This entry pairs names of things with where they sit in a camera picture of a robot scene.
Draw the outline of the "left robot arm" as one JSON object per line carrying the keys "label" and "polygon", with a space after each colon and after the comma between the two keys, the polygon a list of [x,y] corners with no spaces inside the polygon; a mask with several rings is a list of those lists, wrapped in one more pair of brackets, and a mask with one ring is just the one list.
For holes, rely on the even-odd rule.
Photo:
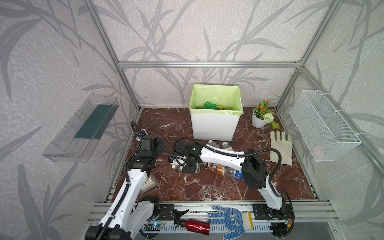
{"label": "left robot arm", "polygon": [[124,163],[124,184],[100,223],[88,228],[86,240],[133,240],[148,219],[159,215],[157,197],[144,197],[138,204],[136,199],[156,167],[157,157],[167,149],[157,136],[141,135],[135,121],[131,121],[131,127],[140,141]]}

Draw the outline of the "clear bottle white cap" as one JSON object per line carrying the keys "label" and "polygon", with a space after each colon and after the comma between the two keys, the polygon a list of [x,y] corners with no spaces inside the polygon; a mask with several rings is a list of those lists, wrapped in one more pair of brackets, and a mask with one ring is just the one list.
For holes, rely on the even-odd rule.
{"label": "clear bottle white cap", "polygon": [[213,148],[218,148],[218,149],[221,148],[221,147],[220,147],[217,143],[215,143],[213,140],[209,140],[209,141],[208,141],[208,144],[209,144],[211,147],[213,147]]}

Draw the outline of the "pepsi bottle blue cap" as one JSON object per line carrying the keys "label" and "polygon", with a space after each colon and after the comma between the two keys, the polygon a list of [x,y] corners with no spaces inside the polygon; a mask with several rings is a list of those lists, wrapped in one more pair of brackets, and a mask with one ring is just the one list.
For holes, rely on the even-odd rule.
{"label": "pepsi bottle blue cap", "polygon": [[229,167],[227,167],[225,170],[225,176],[232,178],[232,179],[235,179],[235,180],[242,180],[243,179],[242,173],[240,173],[239,171],[237,171],[233,168],[229,168]]}

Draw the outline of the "brown label tea bottle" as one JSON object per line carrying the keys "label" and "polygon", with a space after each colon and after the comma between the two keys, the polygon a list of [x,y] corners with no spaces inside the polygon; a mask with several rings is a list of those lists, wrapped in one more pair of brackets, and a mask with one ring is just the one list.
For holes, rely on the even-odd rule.
{"label": "brown label tea bottle", "polygon": [[206,166],[209,170],[216,173],[219,176],[224,176],[226,173],[226,167],[214,163],[206,163]]}

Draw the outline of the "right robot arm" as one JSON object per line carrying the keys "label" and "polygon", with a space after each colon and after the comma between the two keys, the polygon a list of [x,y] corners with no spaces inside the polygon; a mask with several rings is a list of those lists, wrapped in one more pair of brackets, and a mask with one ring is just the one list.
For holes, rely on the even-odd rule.
{"label": "right robot arm", "polygon": [[[265,161],[260,158],[261,153],[277,154],[278,163],[268,174]],[[181,137],[173,145],[176,161],[183,159],[183,172],[193,174],[197,163],[212,163],[232,168],[243,174],[247,186],[257,189],[264,198],[268,216],[271,219],[283,220],[286,214],[286,192],[279,193],[273,185],[272,179],[282,163],[281,153],[274,148],[253,152],[233,152],[203,144],[189,137]]]}

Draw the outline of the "lime label white cap bottle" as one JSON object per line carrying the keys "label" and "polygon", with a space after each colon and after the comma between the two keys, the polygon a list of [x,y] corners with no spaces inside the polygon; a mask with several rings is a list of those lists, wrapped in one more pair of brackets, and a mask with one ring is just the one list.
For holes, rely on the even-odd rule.
{"label": "lime label white cap bottle", "polygon": [[201,169],[201,164],[196,163],[194,172],[192,172],[191,167],[186,167],[186,170],[187,170],[187,172],[186,172],[183,170],[184,166],[179,165],[179,163],[177,162],[177,159],[173,159],[173,161],[171,162],[171,166],[173,169],[176,169],[179,172],[186,173],[186,174],[198,174],[200,172],[200,169]]}

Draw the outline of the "square red text label bottle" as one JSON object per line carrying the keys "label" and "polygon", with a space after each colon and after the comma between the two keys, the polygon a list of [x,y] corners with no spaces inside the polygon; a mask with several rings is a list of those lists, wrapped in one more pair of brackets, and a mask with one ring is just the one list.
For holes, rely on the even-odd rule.
{"label": "square red text label bottle", "polygon": [[228,142],[222,142],[222,149],[231,152],[234,151],[232,146],[230,146]]}

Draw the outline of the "green plastic bottle yellow cap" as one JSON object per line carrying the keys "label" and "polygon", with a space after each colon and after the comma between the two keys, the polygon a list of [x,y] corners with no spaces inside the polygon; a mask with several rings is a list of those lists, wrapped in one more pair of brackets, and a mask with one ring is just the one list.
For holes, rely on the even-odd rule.
{"label": "green plastic bottle yellow cap", "polygon": [[205,102],[204,109],[207,110],[223,110],[223,106],[211,102]]}

